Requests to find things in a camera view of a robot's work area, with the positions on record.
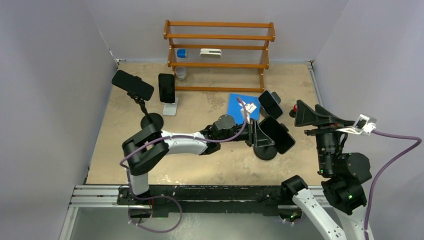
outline black smartphone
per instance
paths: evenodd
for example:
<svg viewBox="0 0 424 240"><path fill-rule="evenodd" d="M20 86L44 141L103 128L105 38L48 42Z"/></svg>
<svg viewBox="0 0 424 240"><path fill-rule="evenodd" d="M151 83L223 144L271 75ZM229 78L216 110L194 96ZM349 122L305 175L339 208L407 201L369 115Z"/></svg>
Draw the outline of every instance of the black smartphone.
<svg viewBox="0 0 424 240"><path fill-rule="evenodd" d="M113 76L112 84L127 91L130 96L137 96L149 101L155 88L144 82L140 77L133 76L125 71L118 70Z"/></svg>
<svg viewBox="0 0 424 240"><path fill-rule="evenodd" d="M161 103L175 103L175 77L173 74L159 73L159 100Z"/></svg>
<svg viewBox="0 0 424 240"><path fill-rule="evenodd" d="M261 107L265 112L272 116L274 119L278 119L283 115L283 109L280 104L271 95L270 91L264 91L258 98Z"/></svg>
<svg viewBox="0 0 424 240"><path fill-rule="evenodd" d="M277 149L279 154L285 154L291 149L296 141L288 133L288 129L285 125L281 125L272 116L266 117L259 123L260 129L274 142L274 147Z"/></svg>

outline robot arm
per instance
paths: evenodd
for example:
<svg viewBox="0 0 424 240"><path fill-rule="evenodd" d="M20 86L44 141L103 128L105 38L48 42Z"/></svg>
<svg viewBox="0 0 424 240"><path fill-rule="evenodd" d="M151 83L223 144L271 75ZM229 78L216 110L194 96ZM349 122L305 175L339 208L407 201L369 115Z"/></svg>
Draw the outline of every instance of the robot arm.
<svg viewBox="0 0 424 240"><path fill-rule="evenodd" d="M318 174L330 178L321 182L323 192L329 204L334 207L344 230L341 230L316 203L308 186L299 180L300 177L295 176L284 181L281 184L285 190L283 192L289 198L292 197L292 201L306 213L326 240L364 240L367 199L362 184L372 178L370 160L358 152L342 153L342 151L349 133L369 136L376 128L376 120L362 114L356 121L343 120L320 105L316 105L314 111L301 100L297 101L296 106L295 126L317 127L305 130L305 134L315 136ZM373 240L370 228L367 229L368 238Z"/></svg>
<svg viewBox="0 0 424 240"><path fill-rule="evenodd" d="M263 123L273 125L275 127L274 131L291 138L283 124L278 123L272 117L268 117L265 120ZM171 154L209 155L215 153L221 149L221 141L225 142L225 140L234 137L241 130L242 132L232 142L245 141L249 147L275 145L275 141L262 131L260 123L256 120L250 119L244 129L241 128L242 124L235 124L234 119L229 115L222 115L212 125L208 125L205 129L195 133L171 133L158 130L154 124L148 125L122 144L124 155L127 156L145 143L155 141L150 149L143 149L128 159L129 178L133 192L137 196L148 192L149 171L164 156ZM284 148L290 148L292 145L278 147L278 151L283 153L286 151Z"/></svg>

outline cable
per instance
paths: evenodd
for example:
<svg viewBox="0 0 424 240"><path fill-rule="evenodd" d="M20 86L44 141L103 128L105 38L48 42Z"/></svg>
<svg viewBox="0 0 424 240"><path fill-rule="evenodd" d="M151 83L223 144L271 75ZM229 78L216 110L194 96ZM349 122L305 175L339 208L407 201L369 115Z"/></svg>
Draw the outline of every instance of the cable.
<svg viewBox="0 0 424 240"><path fill-rule="evenodd" d="M376 134L376 135L383 136L383 137L388 137L388 138L392 138L392 139L415 140L416 143L412 144L410 147L408 147L407 149L403 150L401 153L399 153L398 155L396 155L392 159L390 159L390 161L388 161L377 172L377 174L375 175L374 179L372 180L371 189L369 190L368 206L366 207L366 212L365 212L365 220L363 221L363 225L364 225L363 226L363 229L364 229L364 232L365 232L365 239L366 240L369 240L369 236L368 236L368 232L367 232L367 230L368 230L368 222L370 220L371 205L372 205L372 202L373 202L374 188L376 187L377 180L379 179L380 175L384 172L384 170L386 170L393 162L395 162L397 159L399 159L400 157L402 157L403 155L405 155L406 153L408 153L412 149L416 148L423 141L421 138L419 138L417 136L396 135L396 134L390 134L390 133L380 132L380 131L377 131L377 130L374 130L372 132L374 134Z"/></svg>
<svg viewBox="0 0 424 240"><path fill-rule="evenodd" d="M238 102L241 104L241 106L243 107L243 113L244 113L244 115L243 115L243 119L244 119L244 121L243 121L243 125L241 126L240 130L239 130L239 131L238 131L238 132L237 132L234 136L232 136L232 137L230 137L230 138L227 138L227 139L223 139L223 140L213 140L213 139L206 139L206 138L202 138L202 137L194 137L194 138L193 138L192 136L188 136L188 135L173 135L173 136L172 136L172 138L173 138L173 139L176 139L176 138L193 139L193 140L200 140L200 141L209 142L209 143L225 143L225 142L229 142L229 141L231 141L231 140L233 140L233 139L237 138L240 134L242 134L243 130L244 130L244 129L245 129L245 127L246 127L246 122L247 122L246 117L247 117L247 115L248 115L247 110L246 110L246 106L245 106L245 104L243 103L242 99L241 99L240 97L237 97L237 101L238 101ZM136 227L139 227L139 228L144 229L144 230L146 230L146 231L149 231L149 232L152 232L152 233L157 233L157 234L169 233L169 232L171 232L172 230L176 229L176 228L178 227L178 225L180 225L181 220L183 219L183 209L181 208L181 205L178 203L178 201L177 201L177 200L175 200L173 197L170 197L170 196L166 196L166 195L159 195L159 196L151 196L151 197L138 197L138 196L134 193L133 188L132 188L132 186L131 186L130 168L129 168L128 166L126 166L124 163L125 163L128 159L130 159L132 156L134 156L134 154L136 154L136 153L140 152L141 150L143 150L143 149L147 148L148 146L150 146L150 145L152 145L152 144L155 144L155 143L157 143L157 142L163 141L163 140L170 139L170 138L171 138L171 136L164 136L164 137L157 138L157 139L155 139L155 140L153 140L153 141L149 141L149 142L147 142L146 144L144 144L143 146L141 146L141 147L137 148L136 150L134 150L133 152L131 152L130 154L128 154L127 156L125 156L125 157L124 157L124 158L123 158L123 159L119 162L119 165L120 165L121 167L123 167L123 168L125 168L125 169L126 169L126 178L127 178L127 181L128 181L129 190L130 190L130 192L131 192L132 196L133 196L135 199L137 199L137 200L141 200L141 201L145 201L145 200L154 200L154 199L163 198L163 199L171 200L171 201L173 201L173 202L177 205L177 207L178 207L178 209L179 209L179 219L178 219L178 222L177 222L177 223L176 223L173 227L171 227L171 228L170 228L170 229L168 229L168 230L154 230L154 229L151 229L151 228L148 228L148 227L142 226L142 225L140 225L140 224L138 224L138 223L134 222L134 221L131 219L131 213L130 213L130 211L128 211L128 218L129 218L129 222L128 222L128 224L133 224L133 225L134 225L134 226L136 226Z"/></svg>

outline white connector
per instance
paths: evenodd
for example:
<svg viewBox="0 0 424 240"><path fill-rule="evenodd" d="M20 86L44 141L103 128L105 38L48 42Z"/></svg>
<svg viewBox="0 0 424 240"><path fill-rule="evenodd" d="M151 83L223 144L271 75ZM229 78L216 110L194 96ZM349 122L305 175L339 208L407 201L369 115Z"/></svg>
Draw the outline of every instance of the white connector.
<svg viewBox="0 0 424 240"><path fill-rule="evenodd" d="M370 136L371 132L374 131L377 119L369 117L364 114L360 114L353 126L337 129L338 132L355 134L355 135L366 135Z"/></svg>

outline smartphone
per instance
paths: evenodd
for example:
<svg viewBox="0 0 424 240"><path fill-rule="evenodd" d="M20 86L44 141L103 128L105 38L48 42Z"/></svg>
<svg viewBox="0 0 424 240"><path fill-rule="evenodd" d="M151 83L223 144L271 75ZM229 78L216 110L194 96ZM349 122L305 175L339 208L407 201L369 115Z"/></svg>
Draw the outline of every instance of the smartphone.
<svg viewBox="0 0 424 240"><path fill-rule="evenodd" d="M268 116L278 119L283 115L283 109L280 104L273 98L270 91L264 91L258 98L260 106L265 110Z"/></svg>
<svg viewBox="0 0 424 240"><path fill-rule="evenodd" d="M175 77L173 74L160 73L159 76L159 100L161 103L175 103Z"/></svg>
<svg viewBox="0 0 424 240"><path fill-rule="evenodd" d="M259 123L259 127L263 133L275 142L274 147L277 149L279 154L285 154L296 144L296 141L288 133L286 126L281 125L272 116L267 116L263 121L261 121Z"/></svg>

